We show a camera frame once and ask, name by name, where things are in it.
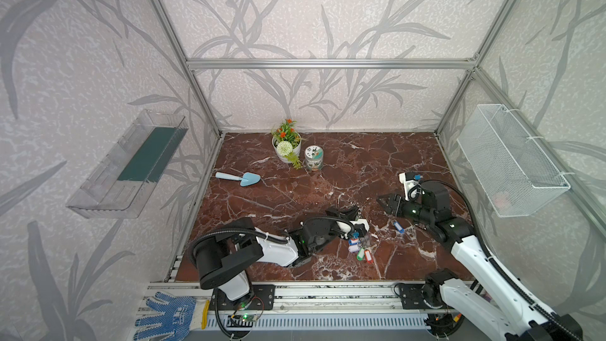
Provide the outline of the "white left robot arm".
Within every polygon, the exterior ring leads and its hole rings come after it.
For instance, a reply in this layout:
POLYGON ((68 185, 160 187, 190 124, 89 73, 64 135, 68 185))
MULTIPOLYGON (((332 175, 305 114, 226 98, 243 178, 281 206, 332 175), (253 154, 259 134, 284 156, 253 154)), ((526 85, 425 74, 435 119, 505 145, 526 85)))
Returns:
POLYGON ((197 270, 200 288, 223 293, 232 303, 253 299, 246 270, 255 263, 297 268, 336 238, 355 241, 369 232, 358 206, 328 208, 285 235, 260 230, 250 217, 237 219, 189 243, 186 257, 197 270))

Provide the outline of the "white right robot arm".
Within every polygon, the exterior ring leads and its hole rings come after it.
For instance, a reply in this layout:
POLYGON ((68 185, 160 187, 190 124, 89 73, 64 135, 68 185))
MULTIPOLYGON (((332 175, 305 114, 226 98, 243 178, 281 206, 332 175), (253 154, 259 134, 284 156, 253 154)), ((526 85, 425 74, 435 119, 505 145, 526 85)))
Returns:
POLYGON ((525 287, 489 250, 472 222, 451 210, 456 193, 466 208, 472 206, 454 185, 420 176, 406 177, 402 194, 377 197, 384 212, 424 228, 474 277, 489 295, 483 298, 449 269, 427 275, 425 301, 449 306, 491 340, 581 340, 581 325, 570 315, 559 315, 525 287))

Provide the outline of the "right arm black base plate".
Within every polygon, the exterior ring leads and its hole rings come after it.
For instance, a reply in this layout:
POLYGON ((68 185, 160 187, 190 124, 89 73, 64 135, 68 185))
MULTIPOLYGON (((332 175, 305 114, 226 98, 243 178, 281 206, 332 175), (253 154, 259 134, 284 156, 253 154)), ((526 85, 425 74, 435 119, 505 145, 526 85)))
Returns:
POLYGON ((403 309, 452 309, 442 301, 439 288, 432 284, 397 283, 393 290, 403 309))

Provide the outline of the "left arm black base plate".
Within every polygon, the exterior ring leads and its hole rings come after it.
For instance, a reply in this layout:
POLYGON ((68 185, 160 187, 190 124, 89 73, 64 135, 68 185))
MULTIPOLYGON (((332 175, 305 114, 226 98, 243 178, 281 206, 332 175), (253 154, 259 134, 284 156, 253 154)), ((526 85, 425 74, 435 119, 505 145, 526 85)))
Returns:
POLYGON ((211 297, 209 309, 214 310, 218 308, 219 311, 243 309, 271 310, 274 306, 275 296, 276 285, 274 284, 254 284, 252 285, 251 293, 235 301, 230 301, 222 290, 217 289, 211 297))

